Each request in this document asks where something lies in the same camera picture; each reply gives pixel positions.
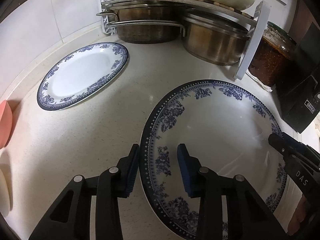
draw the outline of black appliance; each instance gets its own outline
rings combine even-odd
[[[320,30],[312,23],[276,83],[282,119],[302,133],[320,111]]]

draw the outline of label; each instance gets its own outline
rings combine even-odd
[[[316,109],[312,106],[308,99],[305,101],[304,105],[310,110],[311,113],[315,112]]]
[[[298,171],[298,172],[296,173],[296,177],[299,178],[299,180],[303,183],[304,186],[307,185],[308,180],[307,180],[307,179],[303,179],[304,176],[303,176],[303,175],[301,176],[301,172],[300,172],[300,171]]]

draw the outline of white countertop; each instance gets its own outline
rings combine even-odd
[[[107,37],[99,42],[114,39]],[[129,63],[100,92],[70,108],[45,111],[36,101],[37,84],[14,112],[16,126],[8,146],[0,151],[0,163],[11,178],[12,211],[6,220],[22,240],[28,239],[75,175],[97,176],[126,156],[133,143],[140,143],[145,121],[157,102],[186,82],[220,79],[235,83],[259,98],[282,131],[294,136],[281,120],[271,94],[249,76],[233,81],[229,67],[197,59],[179,40],[153,45],[117,42],[129,50]],[[290,185],[289,200],[282,199],[275,212],[284,227],[301,196],[299,190],[293,190],[292,182]],[[119,210],[124,239],[180,239],[151,210],[139,175],[130,197],[119,199]]]

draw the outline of finger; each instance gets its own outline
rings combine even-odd
[[[288,225],[288,235],[292,236],[299,230],[299,228],[300,228],[300,222],[298,221],[297,217],[293,215]]]
[[[296,216],[296,218],[300,223],[306,218],[306,207],[305,207],[306,201],[307,200],[305,196],[302,196],[302,198],[300,199],[297,205],[296,210],[294,211],[294,215]]]

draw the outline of glass jar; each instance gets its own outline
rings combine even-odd
[[[296,42],[279,26],[268,22],[249,71],[263,84],[271,87],[292,60]]]

